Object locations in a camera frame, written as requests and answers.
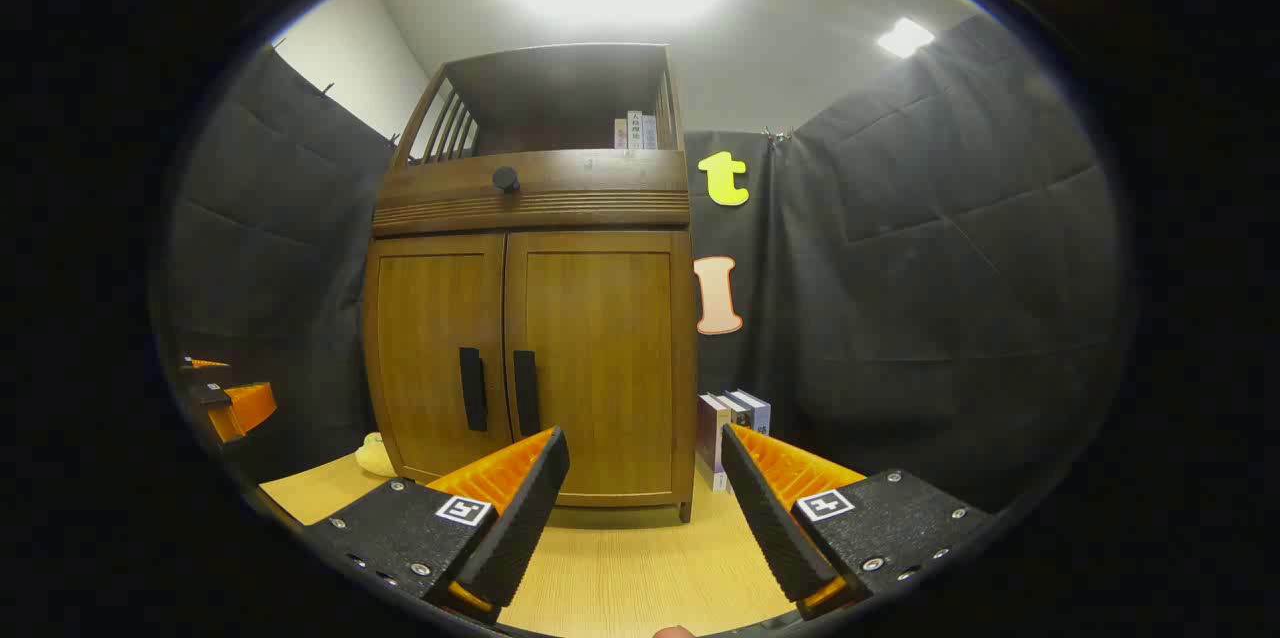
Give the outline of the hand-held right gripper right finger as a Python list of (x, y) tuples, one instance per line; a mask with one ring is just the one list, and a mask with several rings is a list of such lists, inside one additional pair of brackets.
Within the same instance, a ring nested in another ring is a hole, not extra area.
[(737, 424), (719, 434), (748, 528), (803, 619), (897, 591), (995, 520), (904, 469), (863, 475)]

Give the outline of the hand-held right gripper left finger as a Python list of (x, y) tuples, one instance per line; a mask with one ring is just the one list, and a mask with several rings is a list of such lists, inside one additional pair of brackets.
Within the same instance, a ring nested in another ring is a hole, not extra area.
[(369, 584), (493, 624), (513, 602), (568, 471), (568, 441), (552, 427), (426, 484), (384, 480), (300, 537)]

